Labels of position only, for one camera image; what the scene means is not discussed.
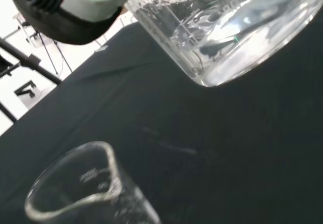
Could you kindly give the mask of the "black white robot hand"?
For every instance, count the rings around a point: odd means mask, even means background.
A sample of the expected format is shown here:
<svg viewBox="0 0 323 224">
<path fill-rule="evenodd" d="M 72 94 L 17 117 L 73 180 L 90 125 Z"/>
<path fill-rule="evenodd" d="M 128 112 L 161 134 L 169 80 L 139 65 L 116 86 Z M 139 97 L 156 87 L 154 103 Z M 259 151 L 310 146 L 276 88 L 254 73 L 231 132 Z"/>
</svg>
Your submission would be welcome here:
<svg viewBox="0 0 323 224">
<path fill-rule="evenodd" d="M 84 45 L 101 37 L 128 0 L 12 0 L 31 26 L 56 41 Z"/>
</svg>

